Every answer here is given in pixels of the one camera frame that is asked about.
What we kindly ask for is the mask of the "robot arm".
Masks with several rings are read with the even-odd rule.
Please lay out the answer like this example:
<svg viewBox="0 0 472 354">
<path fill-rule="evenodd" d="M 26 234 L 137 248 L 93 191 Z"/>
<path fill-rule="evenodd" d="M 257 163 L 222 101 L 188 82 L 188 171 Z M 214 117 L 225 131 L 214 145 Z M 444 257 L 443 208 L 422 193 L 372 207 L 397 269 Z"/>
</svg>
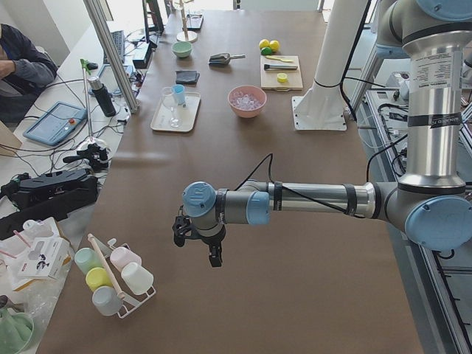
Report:
<svg viewBox="0 0 472 354">
<path fill-rule="evenodd" d="M 385 3 L 376 46 L 411 60 L 407 169 L 397 182 L 290 184 L 245 181 L 235 190 L 198 181 L 183 193 L 173 224 L 177 246 L 202 240 L 222 264 L 228 223 L 266 224 L 270 211 L 340 212 L 392 224 L 414 243 L 448 251 L 471 238 L 471 203 L 457 175 L 462 51 L 471 41 L 469 1 Z"/>
</svg>

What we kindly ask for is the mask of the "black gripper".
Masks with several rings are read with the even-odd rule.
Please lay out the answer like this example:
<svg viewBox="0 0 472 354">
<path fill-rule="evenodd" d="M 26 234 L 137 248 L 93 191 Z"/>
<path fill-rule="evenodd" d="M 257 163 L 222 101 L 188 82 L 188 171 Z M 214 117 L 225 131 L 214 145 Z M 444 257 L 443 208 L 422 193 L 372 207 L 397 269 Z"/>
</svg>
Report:
<svg viewBox="0 0 472 354">
<path fill-rule="evenodd" d="M 209 261 L 212 267 L 219 268 L 222 266 L 222 245 L 221 242 L 226 236 L 226 227 L 217 225 L 211 229 L 195 228 L 199 238 L 209 245 Z"/>
</svg>

